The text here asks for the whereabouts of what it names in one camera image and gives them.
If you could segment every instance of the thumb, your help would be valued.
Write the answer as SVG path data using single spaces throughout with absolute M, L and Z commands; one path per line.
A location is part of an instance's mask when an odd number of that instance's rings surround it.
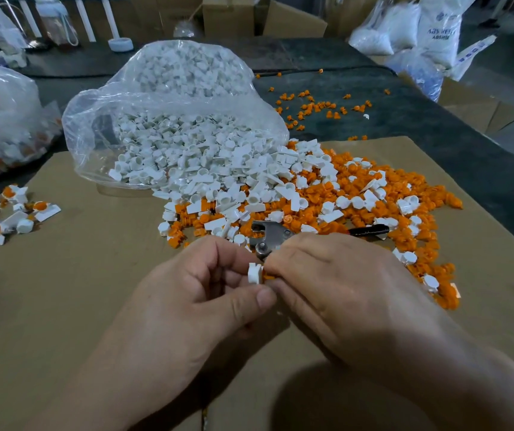
M 264 284 L 251 284 L 212 299 L 204 307 L 205 326 L 218 343 L 253 322 L 277 301 L 275 292 Z

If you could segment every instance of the left hand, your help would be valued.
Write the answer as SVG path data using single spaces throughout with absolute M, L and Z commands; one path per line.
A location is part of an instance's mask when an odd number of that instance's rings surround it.
M 204 237 L 154 268 L 40 427 L 29 429 L 126 429 L 167 405 L 222 340 L 275 304 L 273 290 L 248 284 L 250 262 L 258 260 L 245 248 Z

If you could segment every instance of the black handle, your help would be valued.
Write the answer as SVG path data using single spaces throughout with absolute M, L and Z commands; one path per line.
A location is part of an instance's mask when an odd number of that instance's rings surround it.
M 352 228 L 349 230 L 349 234 L 355 237 L 365 237 L 376 236 L 377 234 L 387 234 L 389 231 L 390 228 L 385 224 L 376 224 L 371 227 Z

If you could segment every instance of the table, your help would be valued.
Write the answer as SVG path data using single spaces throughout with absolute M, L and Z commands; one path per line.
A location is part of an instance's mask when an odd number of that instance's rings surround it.
M 493 143 L 490 138 L 471 129 L 441 106 L 424 97 L 414 87 L 384 69 L 378 69 L 369 58 L 347 43 L 337 39 L 253 38 L 220 40 L 232 48 L 255 71 L 324 68 L 325 72 L 300 72 L 281 77 L 255 79 L 253 84 L 260 96 L 277 107 L 275 101 L 287 94 L 308 89 L 317 101 L 336 102 L 337 107 L 370 100 L 370 119 L 350 111 L 339 121 L 327 119 L 326 113 L 313 113 L 304 121 L 305 130 L 291 130 L 296 138 L 318 138 L 320 141 L 343 140 L 362 135 L 368 138 L 405 135 L 428 154 L 481 204 L 493 217 L 514 235 L 514 155 Z M 43 103 L 57 100 L 60 107 L 79 91 L 102 86 L 121 67 L 131 54 L 112 54 L 98 44 L 88 45 L 76 53 L 47 53 L 36 55 L 25 73 L 61 76 L 37 78 Z M 333 68 L 348 68 L 328 71 Z M 78 78 L 84 73 L 88 78 Z M 273 86 L 275 92 L 269 92 Z M 342 97 L 350 93 L 351 98 Z M 295 98 L 283 102 L 283 114 L 296 117 L 298 107 L 308 103 Z M 55 151 L 65 151 L 60 139 L 42 159 L 0 176 L 0 188 L 11 182 L 24 184 Z

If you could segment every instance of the bag of orange parts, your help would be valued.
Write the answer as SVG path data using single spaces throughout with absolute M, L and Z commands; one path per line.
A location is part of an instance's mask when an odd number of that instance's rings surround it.
M 61 133 L 56 102 L 42 107 L 32 79 L 0 66 L 0 173 L 38 159 Z

